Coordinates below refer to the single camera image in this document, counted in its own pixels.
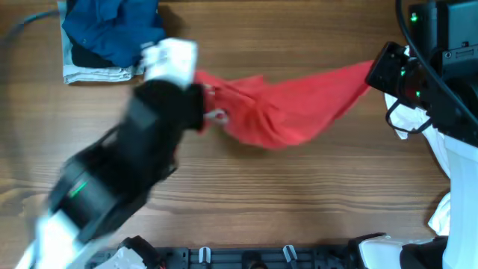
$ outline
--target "red fabric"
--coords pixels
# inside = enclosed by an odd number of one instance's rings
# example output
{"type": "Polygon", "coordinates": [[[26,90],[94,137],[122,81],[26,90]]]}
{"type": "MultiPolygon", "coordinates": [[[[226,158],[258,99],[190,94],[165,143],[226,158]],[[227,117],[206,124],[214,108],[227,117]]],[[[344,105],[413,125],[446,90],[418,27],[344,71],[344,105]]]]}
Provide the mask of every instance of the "red fabric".
{"type": "Polygon", "coordinates": [[[241,143],[281,149],[311,140],[344,115],[364,95],[373,61],[323,74],[268,84],[262,75],[225,81],[206,72],[206,109],[223,109],[225,130],[241,143]]]}

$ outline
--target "white cloth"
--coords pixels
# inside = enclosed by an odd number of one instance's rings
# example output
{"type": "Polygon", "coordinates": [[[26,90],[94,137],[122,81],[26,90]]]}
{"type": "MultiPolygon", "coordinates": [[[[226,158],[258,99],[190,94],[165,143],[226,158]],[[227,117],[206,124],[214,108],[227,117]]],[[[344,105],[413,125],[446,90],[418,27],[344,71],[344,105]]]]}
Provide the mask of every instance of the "white cloth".
{"type": "MultiPolygon", "coordinates": [[[[397,101],[397,98],[385,94],[387,108],[390,108],[395,101],[397,101]]],[[[390,115],[391,122],[396,127],[405,130],[418,129],[428,119],[429,117],[423,109],[411,109],[405,105],[399,105],[390,115]]],[[[405,132],[397,131],[397,134],[401,139],[406,139],[408,137],[408,134],[405,132]]],[[[435,157],[438,160],[441,169],[443,169],[448,178],[450,178],[450,166],[448,164],[447,150],[444,145],[444,135],[432,126],[425,129],[423,135],[432,147],[432,151],[435,153],[435,157]]],[[[440,202],[436,212],[432,218],[430,218],[428,225],[437,233],[437,235],[448,235],[450,233],[450,194],[445,195],[440,202]]]]}
{"type": "Polygon", "coordinates": [[[127,81],[134,75],[143,74],[144,68],[86,68],[77,67],[72,62],[72,44],[66,35],[65,30],[61,27],[66,15],[66,2],[58,2],[58,10],[60,11],[60,30],[61,30],[61,49],[63,51],[63,80],[65,84],[76,81],[103,81],[118,82],[127,81]]]}

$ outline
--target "dark blue fabric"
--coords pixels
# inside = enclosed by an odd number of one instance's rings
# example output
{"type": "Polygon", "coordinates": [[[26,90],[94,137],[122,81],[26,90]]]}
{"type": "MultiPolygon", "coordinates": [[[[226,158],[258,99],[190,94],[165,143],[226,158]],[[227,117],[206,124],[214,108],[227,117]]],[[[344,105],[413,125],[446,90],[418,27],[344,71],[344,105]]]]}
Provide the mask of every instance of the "dark blue fabric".
{"type": "Polygon", "coordinates": [[[141,45],[166,37],[159,0],[78,0],[63,29],[84,48],[119,67],[136,64],[141,45]]]}

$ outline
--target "green led light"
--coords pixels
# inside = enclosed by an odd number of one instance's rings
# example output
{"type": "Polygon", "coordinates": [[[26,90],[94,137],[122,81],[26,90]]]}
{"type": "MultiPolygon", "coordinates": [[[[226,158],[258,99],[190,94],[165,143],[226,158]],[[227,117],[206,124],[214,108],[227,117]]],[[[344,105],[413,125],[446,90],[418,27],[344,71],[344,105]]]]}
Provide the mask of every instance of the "green led light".
{"type": "Polygon", "coordinates": [[[87,186],[87,184],[88,184],[88,182],[84,182],[84,183],[81,184],[78,188],[76,188],[76,190],[71,191],[71,192],[68,194],[69,198],[73,198],[73,197],[77,196],[77,195],[80,193],[80,191],[83,190],[84,187],[87,186]]]}

